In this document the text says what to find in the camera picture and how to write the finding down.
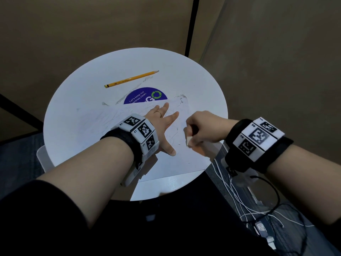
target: yellow pencil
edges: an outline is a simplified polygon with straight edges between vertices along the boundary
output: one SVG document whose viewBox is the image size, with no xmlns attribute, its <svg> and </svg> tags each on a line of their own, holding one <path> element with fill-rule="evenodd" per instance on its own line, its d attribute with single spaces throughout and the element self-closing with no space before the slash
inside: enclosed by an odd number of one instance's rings
<svg viewBox="0 0 341 256">
<path fill-rule="evenodd" d="M 121 80 L 121 81 L 113 82 L 112 84 L 107 84 L 107 85 L 105 85 L 104 87 L 105 87 L 105 88 L 109 88 L 109 87 L 111 87 L 111 86 L 119 85 L 119 84 L 125 83 L 125 82 L 127 82 L 127 81 L 133 81 L 133 80 L 136 80 L 136 79 L 139 79 L 139 78 L 148 76 L 148 75 L 155 74 L 155 73 L 157 73 L 157 72 L 158 72 L 158 71 L 152 71 L 152 72 L 149 72 L 149 73 L 140 74 L 140 75 L 138 75 L 138 76 L 134 76 L 134 77 L 130 77 L 130 78 L 127 78 L 127 79 L 124 79 L 124 80 Z"/>
</svg>

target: pencil eraser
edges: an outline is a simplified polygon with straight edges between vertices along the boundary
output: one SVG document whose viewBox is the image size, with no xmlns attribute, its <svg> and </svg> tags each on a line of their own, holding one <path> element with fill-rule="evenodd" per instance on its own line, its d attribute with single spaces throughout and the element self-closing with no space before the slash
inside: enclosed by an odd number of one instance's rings
<svg viewBox="0 0 341 256">
<path fill-rule="evenodd" d="M 187 146 L 188 146 L 188 143 L 190 142 L 191 139 L 192 139 L 192 137 L 187 137 Z"/>
</svg>

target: round white table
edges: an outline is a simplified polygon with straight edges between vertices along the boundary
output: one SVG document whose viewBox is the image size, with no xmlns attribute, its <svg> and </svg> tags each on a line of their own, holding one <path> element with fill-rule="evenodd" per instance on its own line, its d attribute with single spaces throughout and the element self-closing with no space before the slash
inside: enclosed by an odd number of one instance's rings
<svg viewBox="0 0 341 256">
<path fill-rule="evenodd" d="M 142 81 L 141 78 L 104 88 L 105 84 L 154 70 L 160 70 L 158 81 Z M 44 141 L 52 163 L 57 166 L 74 155 L 75 118 L 79 109 L 123 104 L 131 91 L 143 87 L 156 88 L 168 99 L 184 94 L 192 112 L 208 110 L 228 117 L 226 101 L 218 83 L 193 60 L 157 48 L 114 51 L 82 65 L 66 78 L 53 95 L 44 120 Z M 185 186 L 202 172 L 138 182 L 132 187 L 117 189 L 113 198 L 131 201 L 156 198 Z"/>
</svg>

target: black vertical strip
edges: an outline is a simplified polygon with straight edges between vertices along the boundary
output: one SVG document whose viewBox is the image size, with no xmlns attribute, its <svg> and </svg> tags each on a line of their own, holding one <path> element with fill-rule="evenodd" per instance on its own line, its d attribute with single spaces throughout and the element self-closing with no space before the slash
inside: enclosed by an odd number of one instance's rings
<svg viewBox="0 0 341 256">
<path fill-rule="evenodd" d="M 186 57 L 188 57 L 190 54 L 195 18 L 196 18 L 196 13 L 198 12 L 198 7 L 199 7 L 199 0 L 193 0 L 190 26 L 188 28 L 187 43 L 186 43 L 186 49 L 185 49 L 185 56 Z"/>
<path fill-rule="evenodd" d="M 35 116 L 31 115 L 24 109 L 20 108 L 17 104 L 7 99 L 5 96 L 0 94 L 0 108 L 11 113 L 32 127 L 43 131 L 43 123 Z"/>
</svg>

